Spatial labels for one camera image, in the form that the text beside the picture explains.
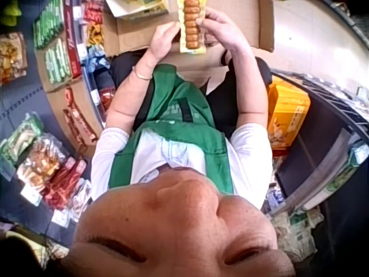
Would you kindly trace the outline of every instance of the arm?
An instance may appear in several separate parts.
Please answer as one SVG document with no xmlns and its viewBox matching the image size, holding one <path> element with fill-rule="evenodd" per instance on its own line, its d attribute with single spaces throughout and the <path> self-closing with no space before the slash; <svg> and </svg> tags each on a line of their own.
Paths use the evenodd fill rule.
<svg viewBox="0 0 369 277">
<path fill-rule="evenodd" d="M 247 123 L 258 123 L 266 127 L 266 89 L 251 47 L 241 30 L 226 14 L 211 8 L 206 8 L 206 19 L 198 19 L 197 24 L 205 28 L 232 54 L 237 79 L 237 127 Z"/>
<path fill-rule="evenodd" d="M 146 79 L 152 77 L 155 66 L 168 54 L 178 32 L 178 23 L 167 23 L 156 28 L 149 49 L 117 89 L 108 110 L 106 128 L 120 128 L 127 134 L 132 132 L 134 120 L 149 86 L 149 81 L 139 76 Z"/>
</svg>

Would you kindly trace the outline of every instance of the bracelet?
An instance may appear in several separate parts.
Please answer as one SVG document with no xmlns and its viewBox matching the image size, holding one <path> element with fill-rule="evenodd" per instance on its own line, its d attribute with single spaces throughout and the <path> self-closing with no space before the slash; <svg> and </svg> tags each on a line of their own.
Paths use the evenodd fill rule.
<svg viewBox="0 0 369 277">
<path fill-rule="evenodd" d="M 145 81 L 150 81 L 152 79 L 152 75 L 150 76 L 150 78 L 146 78 L 145 76 L 142 76 L 141 74 L 137 73 L 136 71 L 136 67 L 135 66 L 132 66 L 132 71 L 136 74 L 136 76 L 142 80 L 145 80 Z"/>
</svg>

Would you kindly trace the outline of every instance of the sausage package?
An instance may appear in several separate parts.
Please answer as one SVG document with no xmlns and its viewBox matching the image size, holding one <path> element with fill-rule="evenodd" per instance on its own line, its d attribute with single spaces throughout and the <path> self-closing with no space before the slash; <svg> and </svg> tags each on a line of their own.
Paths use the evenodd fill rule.
<svg viewBox="0 0 369 277">
<path fill-rule="evenodd" d="M 196 19 L 205 18 L 206 0 L 177 0 L 180 22 L 180 52 L 205 54 L 205 34 Z"/>
</svg>

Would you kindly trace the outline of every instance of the orange box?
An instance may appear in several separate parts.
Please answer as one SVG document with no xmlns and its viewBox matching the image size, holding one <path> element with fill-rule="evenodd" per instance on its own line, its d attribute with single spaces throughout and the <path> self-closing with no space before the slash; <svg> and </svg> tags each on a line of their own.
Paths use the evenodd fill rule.
<svg viewBox="0 0 369 277">
<path fill-rule="evenodd" d="M 268 136 L 272 149 L 277 149 L 292 145 L 307 115 L 310 98 L 288 82 L 274 80 L 268 96 Z"/>
</svg>

